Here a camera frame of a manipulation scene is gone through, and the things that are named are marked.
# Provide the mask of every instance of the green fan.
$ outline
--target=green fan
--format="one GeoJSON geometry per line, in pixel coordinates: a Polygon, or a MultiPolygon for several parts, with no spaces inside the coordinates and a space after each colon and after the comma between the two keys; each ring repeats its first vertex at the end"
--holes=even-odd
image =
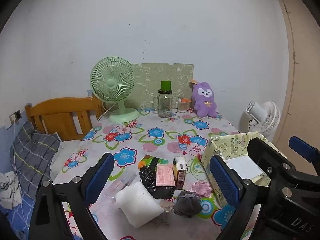
{"type": "Polygon", "coordinates": [[[90,86],[101,101],[118,103],[118,109],[110,114],[111,122],[130,122],[138,118],[136,109],[124,107],[124,100],[134,87],[133,66],[128,61],[119,57],[99,61],[91,71],[90,86]]]}

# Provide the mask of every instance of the blue gripper pad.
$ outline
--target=blue gripper pad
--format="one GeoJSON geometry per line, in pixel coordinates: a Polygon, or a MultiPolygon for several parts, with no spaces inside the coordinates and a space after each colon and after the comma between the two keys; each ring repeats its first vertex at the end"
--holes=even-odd
{"type": "Polygon", "coordinates": [[[96,203],[113,170],[114,165],[115,160],[113,155],[110,153],[105,153],[98,161],[96,166],[89,168],[83,175],[84,202],[87,207],[90,204],[96,203]]]}
{"type": "Polygon", "coordinates": [[[238,178],[233,178],[237,183],[236,185],[231,178],[235,177],[234,174],[232,174],[232,170],[225,164],[219,155],[215,155],[211,158],[210,171],[217,181],[227,203],[237,208],[240,204],[243,189],[240,181],[236,181],[238,178]]]}
{"type": "Polygon", "coordinates": [[[290,138],[289,147],[310,163],[320,161],[320,154],[317,149],[313,148],[311,145],[296,136],[292,136],[290,138]]]}

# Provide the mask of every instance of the pink package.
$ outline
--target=pink package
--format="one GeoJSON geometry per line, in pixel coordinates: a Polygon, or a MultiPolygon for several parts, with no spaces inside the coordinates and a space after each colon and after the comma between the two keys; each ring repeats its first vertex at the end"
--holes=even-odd
{"type": "Polygon", "coordinates": [[[172,164],[158,164],[156,186],[175,186],[172,164]]]}

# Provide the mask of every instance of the green cap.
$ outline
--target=green cap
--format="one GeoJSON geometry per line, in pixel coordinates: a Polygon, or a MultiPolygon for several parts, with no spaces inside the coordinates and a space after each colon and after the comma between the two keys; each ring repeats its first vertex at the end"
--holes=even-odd
{"type": "Polygon", "coordinates": [[[171,81],[161,81],[161,90],[162,91],[169,91],[171,90],[171,81]]]}

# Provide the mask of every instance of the wooden headboard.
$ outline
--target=wooden headboard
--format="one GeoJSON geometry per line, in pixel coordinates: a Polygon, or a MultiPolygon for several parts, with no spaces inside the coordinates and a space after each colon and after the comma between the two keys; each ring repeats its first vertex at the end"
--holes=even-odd
{"type": "Polygon", "coordinates": [[[28,120],[42,133],[57,132],[62,141],[82,140],[92,128],[89,111],[97,119],[102,115],[102,102],[97,98],[55,98],[43,101],[34,107],[25,106],[28,120]],[[72,113],[75,112],[82,134],[78,134],[72,113]]]}

